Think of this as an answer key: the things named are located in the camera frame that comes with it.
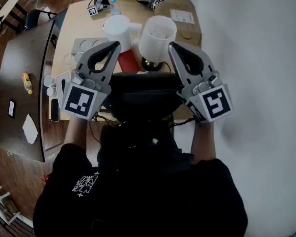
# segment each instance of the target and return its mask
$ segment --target water bottle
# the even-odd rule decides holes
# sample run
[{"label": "water bottle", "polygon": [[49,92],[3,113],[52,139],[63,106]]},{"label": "water bottle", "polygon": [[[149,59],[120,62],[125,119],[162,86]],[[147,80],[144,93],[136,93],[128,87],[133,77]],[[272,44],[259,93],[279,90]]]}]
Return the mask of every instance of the water bottle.
[{"label": "water bottle", "polygon": [[27,72],[22,73],[22,80],[25,90],[28,92],[29,95],[32,93],[32,84],[29,78],[29,74]]},{"label": "water bottle", "polygon": [[112,16],[121,14],[120,10],[118,8],[116,0],[111,0],[110,9],[111,9],[111,15]]}]

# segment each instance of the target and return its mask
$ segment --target wooden table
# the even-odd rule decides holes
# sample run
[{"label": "wooden table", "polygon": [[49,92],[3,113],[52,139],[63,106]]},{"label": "wooden table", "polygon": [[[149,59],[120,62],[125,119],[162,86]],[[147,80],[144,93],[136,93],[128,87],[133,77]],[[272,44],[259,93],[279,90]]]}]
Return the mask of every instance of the wooden table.
[{"label": "wooden table", "polygon": [[12,28],[13,30],[15,30],[16,32],[18,31],[17,27],[15,27],[14,25],[12,25],[10,22],[6,21],[6,18],[8,15],[12,16],[15,20],[17,20],[19,23],[21,23],[23,26],[25,26],[25,21],[23,19],[21,19],[20,17],[18,17],[13,11],[12,9],[14,7],[16,7],[20,12],[22,12],[25,16],[27,15],[27,12],[20,6],[18,5],[18,1],[19,0],[8,0],[8,2],[5,3],[5,5],[2,7],[2,9],[0,10],[0,17],[3,16],[2,21],[0,23],[0,25],[3,23],[5,23],[8,27]]},{"label": "wooden table", "polygon": [[[42,97],[44,71],[52,65],[53,35],[59,29],[54,20],[35,27],[11,40],[5,50],[0,73],[0,147],[29,159],[45,162],[45,157],[55,153],[61,144],[50,149],[44,146],[42,127]],[[33,93],[29,95],[21,79],[23,71],[29,73]],[[16,102],[15,118],[8,115],[9,100]],[[29,144],[22,126],[29,114],[39,135]]]},{"label": "wooden table", "polygon": [[[52,76],[56,77],[66,71],[68,67],[64,63],[64,56],[71,53],[74,40],[76,38],[88,38],[88,37],[105,37],[105,33],[102,29],[103,23],[111,16],[110,10],[102,11],[99,14],[90,17],[87,13],[87,6],[90,0],[77,2],[71,4],[68,8],[65,20],[63,22],[57,47],[54,56],[54,62],[52,67]],[[145,26],[146,21],[154,16],[154,12],[148,10],[143,5],[136,2],[136,0],[117,0],[121,13],[129,18],[132,23],[140,23]],[[138,51],[138,47],[133,48],[133,52],[137,59],[138,64],[141,66],[141,55]],[[164,71],[169,71],[169,68],[165,66]],[[114,73],[121,72],[119,63],[117,63]],[[51,99],[49,102],[49,118],[51,119]],[[111,114],[99,113],[109,120],[116,120]],[[189,119],[192,117],[191,111],[181,105],[174,113],[174,119]],[[60,119],[69,120],[70,115],[61,112]]]}]

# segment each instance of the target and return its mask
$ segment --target white napkin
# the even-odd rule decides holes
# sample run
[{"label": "white napkin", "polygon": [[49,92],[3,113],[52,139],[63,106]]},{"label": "white napkin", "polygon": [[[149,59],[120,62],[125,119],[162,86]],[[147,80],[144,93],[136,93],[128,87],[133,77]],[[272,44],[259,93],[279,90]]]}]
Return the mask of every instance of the white napkin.
[{"label": "white napkin", "polygon": [[28,140],[28,143],[33,144],[37,135],[38,131],[34,125],[33,120],[31,119],[30,115],[27,114],[24,125],[23,125],[23,131],[26,136],[26,139]]}]

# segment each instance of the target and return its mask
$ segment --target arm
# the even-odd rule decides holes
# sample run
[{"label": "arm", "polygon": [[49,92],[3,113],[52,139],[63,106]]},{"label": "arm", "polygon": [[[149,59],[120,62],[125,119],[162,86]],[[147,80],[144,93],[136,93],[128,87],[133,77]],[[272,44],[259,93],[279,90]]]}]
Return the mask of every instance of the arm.
[{"label": "arm", "polygon": [[228,167],[218,159],[202,160],[193,171],[202,235],[243,237],[248,217]]},{"label": "arm", "polygon": [[71,116],[64,144],[75,144],[86,151],[88,121]]},{"label": "arm", "polygon": [[212,123],[196,123],[191,153],[194,155],[194,165],[199,163],[201,160],[216,159],[214,125]]}]

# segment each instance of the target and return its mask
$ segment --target glass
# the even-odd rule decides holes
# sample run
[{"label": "glass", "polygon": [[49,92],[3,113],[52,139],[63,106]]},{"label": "glass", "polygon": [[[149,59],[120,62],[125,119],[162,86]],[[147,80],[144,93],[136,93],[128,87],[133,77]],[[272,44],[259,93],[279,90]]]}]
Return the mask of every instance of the glass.
[{"label": "glass", "polygon": [[64,56],[64,63],[67,65],[69,70],[74,70],[77,67],[76,62],[74,61],[74,57],[70,53],[68,53]]}]

